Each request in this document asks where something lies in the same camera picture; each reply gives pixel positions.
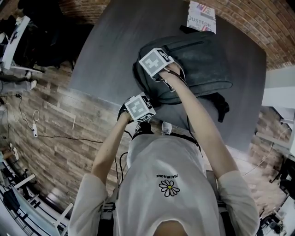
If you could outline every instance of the floor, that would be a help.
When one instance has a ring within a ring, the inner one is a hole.
[[[21,77],[18,71],[12,71]],[[35,110],[40,113],[36,121],[38,135],[66,136],[85,138],[95,141],[104,141],[117,120],[119,107],[79,91],[68,89],[71,78],[71,69],[67,63],[59,70],[46,68],[45,74],[34,74],[38,80],[37,87],[23,93],[20,104],[22,112],[26,114],[31,126],[32,115]],[[83,175],[90,172],[91,165],[101,144],[86,140],[69,140],[65,138],[33,137],[33,132],[27,123],[20,117],[20,99],[8,97],[8,121],[10,124],[8,142],[17,148],[20,160],[17,166],[29,169],[36,175],[37,188],[41,194],[60,209],[65,209],[70,202],[75,201]],[[280,117],[270,108],[262,107],[257,131],[269,134],[281,140],[288,140],[290,130],[279,122]],[[2,123],[2,135],[7,135],[6,114]],[[130,124],[127,130],[134,133],[136,124]],[[160,132],[160,124],[152,122],[153,131]],[[176,133],[186,133],[173,127]],[[124,133],[116,156],[117,163],[122,153],[128,151],[130,137]],[[249,152],[241,153],[233,148],[229,151],[235,158],[237,165],[249,184],[259,211],[265,209],[264,215],[279,206],[285,194],[279,189],[277,183],[269,183],[276,175],[274,166],[280,167],[281,154],[271,150],[272,143],[264,141],[253,135]],[[210,165],[205,157],[206,167]],[[112,192],[116,178],[115,163],[108,176],[107,190]]]

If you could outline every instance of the desk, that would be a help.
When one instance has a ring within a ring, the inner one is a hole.
[[[182,0],[112,0],[92,29],[73,71],[70,88],[122,105],[141,91],[132,74],[139,49],[157,38],[183,34],[189,3]],[[230,112],[219,123],[208,110],[225,143],[246,152],[254,135],[266,77],[266,54],[247,35],[217,17],[217,36],[225,48],[233,87],[220,91]],[[166,105],[156,118],[186,128],[183,106]]]

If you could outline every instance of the daisy print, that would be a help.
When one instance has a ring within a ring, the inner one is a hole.
[[[169,196],[175,196],[177,195],[177,193],[180,191],[179,188],[174,187],[174,182],[165,180],[165,181],[161,181],[161,183],[159,184],[159,187],[161,188],[161,192],[164,192],[164,196],[165,197],[169,197]]]

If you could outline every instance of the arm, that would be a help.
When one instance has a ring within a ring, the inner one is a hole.
[[[116,157],[123,132],[130,120],[131,116],[129,113],[124,112],[120,115],[115,127],[103,142],[95,157],[91,174],[97,176],[104,184],[106,184],[107,175]]]
[[[170,65],[169,69],[180,73],[179,68],[174,63]],[[160,75],[177,92],[195,131],[196,139],[204,149],[216,178],[219,179],[223,174],[230,171],[238,171],[236,163],[227,150],[214,122],[195,95],[176,76],[168,72],[161,72]]]

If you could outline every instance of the person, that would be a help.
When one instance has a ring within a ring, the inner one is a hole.
[[[169,69],[180,74],[174,63]],[[177,76],[168,72],[160,75],[177,92],[208,157],[234,234],[254,236],[260,221],[256,204],[214,122]],[[217,198],[197,145],[180,137],[156,136],[142,130],[129,145],[128,172],[119,186],[113,224],[108,233],[101,232],[101,227],[106,227],[105,222],[99,222],[108,202],[107,175],[130,121],[127,112],[119,116],[95,157],[91,173],[84,175],[69,222],[69,235],[225,236]]]

